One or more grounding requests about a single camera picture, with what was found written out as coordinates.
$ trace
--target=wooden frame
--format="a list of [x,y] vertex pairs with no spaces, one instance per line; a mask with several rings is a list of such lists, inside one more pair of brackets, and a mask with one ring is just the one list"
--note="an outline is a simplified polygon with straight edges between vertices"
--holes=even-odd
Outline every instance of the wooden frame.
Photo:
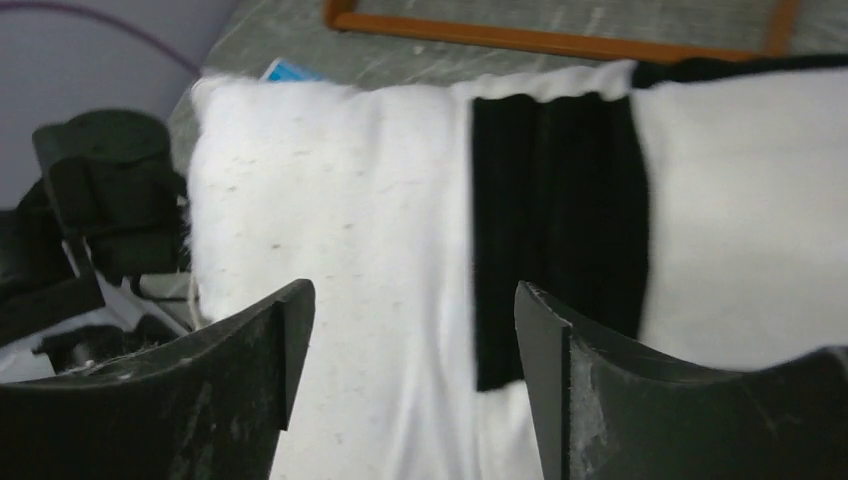
[[692,57],[739,61],[787,54],[800,0],[777,0],[761,52],[669,45],[613,38],[539,32],[455,22],[419,20],[387,15],[356,13],[356,0],[326,0],[324,22],[339,31],[357,31],[530,52],[618,60],[631,58],[672,63]]

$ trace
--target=brown wooden bar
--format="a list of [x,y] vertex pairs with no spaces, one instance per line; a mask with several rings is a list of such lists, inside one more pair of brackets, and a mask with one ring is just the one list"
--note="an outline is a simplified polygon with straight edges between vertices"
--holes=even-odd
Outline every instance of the brown wooden bar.
[[630,58],[649,62],[671,63],[685,58],[708,57],[739,61],[755,57],[785,55],[788,51],[798,4],[799,0],[778,0],[778,5],[774,9],[769,22],[765,48],[762,52],[670,45],[387,15],[368,15],[355,11],[356,0],[327,0],[324,5],[324,21],[330,28],[340,31],[481,45],[597,60]]

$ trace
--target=gray wall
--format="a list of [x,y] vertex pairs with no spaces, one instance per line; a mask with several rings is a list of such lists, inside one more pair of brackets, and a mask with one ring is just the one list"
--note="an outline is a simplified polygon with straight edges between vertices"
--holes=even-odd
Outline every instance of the gray wall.
[[[129,21],[202,63],[238,0],[58,0]],[[30,135],[87,110],[133,108],[167,119],[191,75],[110,27],[50,12],[0,16],[0,208],[40,172]]]

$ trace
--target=black stripe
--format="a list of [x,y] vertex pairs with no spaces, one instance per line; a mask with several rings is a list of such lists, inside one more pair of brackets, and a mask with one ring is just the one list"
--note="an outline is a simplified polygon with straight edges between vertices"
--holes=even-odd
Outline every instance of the black stripe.
[[633,88],[651,88],[662,82],[707,82],[745,75],[823,70],[845,66],[848,66],[848,55],[761,58],[746,62],[692,58],[672,65],[639,62],[633,69],[631,86]]
[[648,180],[629,99],[475,100],[472,129],[479,391],[524,377],[519,280],[635,337],[648,274]]

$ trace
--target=white fabric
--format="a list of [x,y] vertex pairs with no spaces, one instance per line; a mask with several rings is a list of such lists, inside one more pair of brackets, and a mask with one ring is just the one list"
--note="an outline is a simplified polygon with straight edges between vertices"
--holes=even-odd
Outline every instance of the white fabric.
[[[196,85],[201,311],[220,320],[296,278],[317,288],[272,478],[541,480],[524,385],[474,391],[469,100],[614,99],[632,67],[448,89]],[[636,94],[655,225],[644,341],[741,367],[848,344],[846,81],[782,74]]]
[[272,478],[541,480],[526,388],[475,392],[470,100],[627,92],[632,62],[362,92],[216,77],[193,90],[193,272],[220,320],[317,290]]
[[652,179],[642,341],[739,369],[848,345],[848,69],[634,96]]

